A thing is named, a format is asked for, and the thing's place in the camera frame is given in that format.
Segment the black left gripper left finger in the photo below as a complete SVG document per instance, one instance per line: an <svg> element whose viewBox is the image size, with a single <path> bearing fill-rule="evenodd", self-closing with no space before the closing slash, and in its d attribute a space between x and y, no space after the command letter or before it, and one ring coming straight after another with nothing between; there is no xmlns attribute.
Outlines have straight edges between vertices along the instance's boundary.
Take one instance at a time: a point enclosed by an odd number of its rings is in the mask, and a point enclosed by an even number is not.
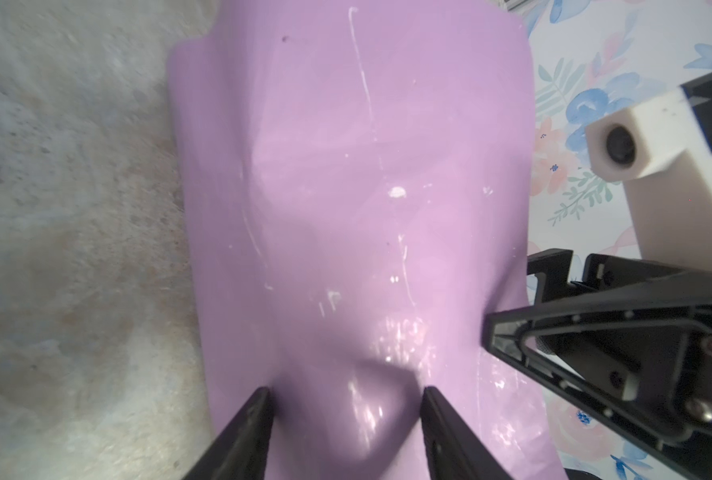
<svg viewBox="0 0 712 480"><path fill-rule="evenodd" d="M263 480L274 418L271 389L256 389L183 480Z"/></svg>

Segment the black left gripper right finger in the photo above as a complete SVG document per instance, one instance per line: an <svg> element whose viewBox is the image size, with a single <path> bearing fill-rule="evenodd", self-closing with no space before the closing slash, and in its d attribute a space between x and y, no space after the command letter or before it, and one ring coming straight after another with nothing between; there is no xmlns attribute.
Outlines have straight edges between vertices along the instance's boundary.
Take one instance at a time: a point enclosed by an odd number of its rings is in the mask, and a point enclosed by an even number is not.
<svg viewBox="0 0 712 480"><path fill-rule="evenodd" d="M512 480L440 390L423 390L420 420L432 480Z"/></svg>

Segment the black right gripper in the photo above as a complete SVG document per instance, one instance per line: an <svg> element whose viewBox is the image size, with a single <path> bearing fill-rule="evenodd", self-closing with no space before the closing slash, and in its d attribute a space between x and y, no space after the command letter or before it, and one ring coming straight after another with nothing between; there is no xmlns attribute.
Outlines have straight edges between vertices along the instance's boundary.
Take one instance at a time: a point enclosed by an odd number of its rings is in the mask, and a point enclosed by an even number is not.
<svg viewBox="0 0 712 480"><path fill-rule="evenodd" d="M712 273L592 254L588 293L573 257L529 255L539 304L489 313L483 347L676 473L712 479Z"/></svg>

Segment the pink purple wrapping paper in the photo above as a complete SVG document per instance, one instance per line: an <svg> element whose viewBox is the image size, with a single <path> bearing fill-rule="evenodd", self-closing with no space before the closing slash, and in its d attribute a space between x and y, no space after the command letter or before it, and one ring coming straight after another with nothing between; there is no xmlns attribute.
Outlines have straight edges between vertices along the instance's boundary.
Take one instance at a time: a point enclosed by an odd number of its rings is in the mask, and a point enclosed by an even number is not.
<svg viewBox="0 0 712 480"><path fill-rule="evenodd" d="M434 386L517 479L541 389L480 344L527 304L525 26L484 1L225 1L168 67L213 425L273 393L269 479L425 479Z"/></svg>

